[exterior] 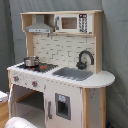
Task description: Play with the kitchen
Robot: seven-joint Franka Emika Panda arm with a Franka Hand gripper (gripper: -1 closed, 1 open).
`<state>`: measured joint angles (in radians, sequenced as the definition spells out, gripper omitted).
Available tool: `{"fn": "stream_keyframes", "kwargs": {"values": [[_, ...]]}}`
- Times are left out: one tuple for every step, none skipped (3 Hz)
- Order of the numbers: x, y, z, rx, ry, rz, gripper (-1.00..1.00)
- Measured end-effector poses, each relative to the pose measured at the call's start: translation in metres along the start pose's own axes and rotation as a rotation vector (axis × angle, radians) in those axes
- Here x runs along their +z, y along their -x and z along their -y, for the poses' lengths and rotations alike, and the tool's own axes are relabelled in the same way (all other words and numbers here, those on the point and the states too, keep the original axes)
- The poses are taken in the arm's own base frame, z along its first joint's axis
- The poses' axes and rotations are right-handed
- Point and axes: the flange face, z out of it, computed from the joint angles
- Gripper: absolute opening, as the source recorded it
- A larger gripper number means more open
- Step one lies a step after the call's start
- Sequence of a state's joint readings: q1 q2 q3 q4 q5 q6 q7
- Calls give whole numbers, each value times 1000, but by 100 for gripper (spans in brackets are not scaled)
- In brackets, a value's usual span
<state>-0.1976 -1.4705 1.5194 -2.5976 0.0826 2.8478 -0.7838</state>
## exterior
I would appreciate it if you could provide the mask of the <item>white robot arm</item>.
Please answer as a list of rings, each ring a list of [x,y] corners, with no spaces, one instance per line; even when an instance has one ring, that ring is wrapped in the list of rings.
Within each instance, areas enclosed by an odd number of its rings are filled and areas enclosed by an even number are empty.
[[[37,127],[21,117],[12,117],[7,121],[4,128],[37,128]]]

